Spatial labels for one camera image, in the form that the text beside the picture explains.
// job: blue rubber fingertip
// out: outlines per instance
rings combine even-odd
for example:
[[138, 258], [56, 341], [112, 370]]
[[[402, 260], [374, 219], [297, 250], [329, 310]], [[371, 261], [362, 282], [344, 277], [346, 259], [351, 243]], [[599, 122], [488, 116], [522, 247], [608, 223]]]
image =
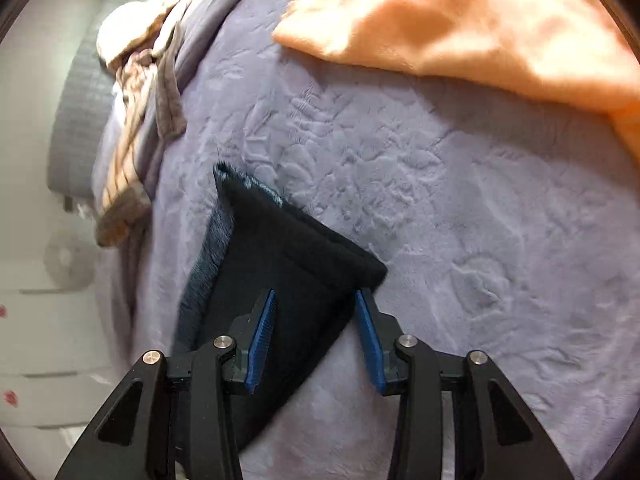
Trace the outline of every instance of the blue rubber fingertip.
[[364, 352], [364, 361], [369, 372], [369, 380], [382, 394], [386, 388], [382, 346], [367, 308], [367, 303], [360, 291], [356, 292], [356, 322], [360, 333], [360, 344]]
[[269, 291], [269, 295], [264, 302], [260, 321], [255, 329], [254, 339], [251, 342], [248, 353], [247, 373], [244, 385], [249, 393], [253, 393], [260, 384], [264, 364], [267, 361], [269, 353], [269, 344], [271, 343], [271, 335], [275, 322], [276, 312], [276, 294], [273, 290]]

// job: lavender fleece blanket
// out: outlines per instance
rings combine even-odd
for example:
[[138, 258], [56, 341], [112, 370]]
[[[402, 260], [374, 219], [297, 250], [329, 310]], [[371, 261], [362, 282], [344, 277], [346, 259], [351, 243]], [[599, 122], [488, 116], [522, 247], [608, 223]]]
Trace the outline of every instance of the lavender fleece blanket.
[[[286, 50], [270, 34], [289, 1], [229, 14], [183, 92], [188, 128], [164, 153], [140, 254], [105, 256], [98, 303], [134, 308], [131, 357], [172, 347], [224, 160], [373, 252], [388, 267], [380, 309], [437, 350], [487, 351], [592, 478], [639, 405], [631, 157], [600, 117]], [[130, 296], [113, 290], [116, 258], [135, 260]], [[396, 413], [350, 326], [243, 454], [244, 476], [384, 479]]]

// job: gray cushion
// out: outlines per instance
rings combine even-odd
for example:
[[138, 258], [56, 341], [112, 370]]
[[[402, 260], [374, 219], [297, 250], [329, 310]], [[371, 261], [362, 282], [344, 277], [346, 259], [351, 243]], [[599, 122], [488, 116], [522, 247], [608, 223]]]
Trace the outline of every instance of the gray cushion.
[[113, 107], [114, 77], [103, 68], [95, 50], [102, 21], [133, 0], [102, 0], [87, 28], [60, 97], [49, 147], [49, 189], [90, 200], [91, 174], [102, 130]]

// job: orange blanket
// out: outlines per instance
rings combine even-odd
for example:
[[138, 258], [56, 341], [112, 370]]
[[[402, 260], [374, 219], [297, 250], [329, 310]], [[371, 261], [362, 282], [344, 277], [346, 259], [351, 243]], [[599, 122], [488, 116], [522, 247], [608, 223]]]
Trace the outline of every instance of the orange blanket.
[[295, 0], [273, 38], [606, 113], [640, 160], [640, 65], [599, 0]]

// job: triangular cutout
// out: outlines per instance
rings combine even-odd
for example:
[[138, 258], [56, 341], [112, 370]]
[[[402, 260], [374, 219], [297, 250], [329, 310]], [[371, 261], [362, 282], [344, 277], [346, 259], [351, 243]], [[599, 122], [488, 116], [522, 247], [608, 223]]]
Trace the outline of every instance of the triangular cutout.
[[109, 418], [98, 430], [98, 440], [111, 442], [120, 446], [128, 446], [133, 438], [133, 428], [136, 425], [136, 415], [140, 397], [142, 396], [142, 382], [134, 382], [120, 398]]
[[498, 444], [513, 446], [531, 440], [533, 434], [527, 423], [511, 404], [509, 398], [495, 381], [489, 382], [489, 398], [494, 412], [495, 433]]

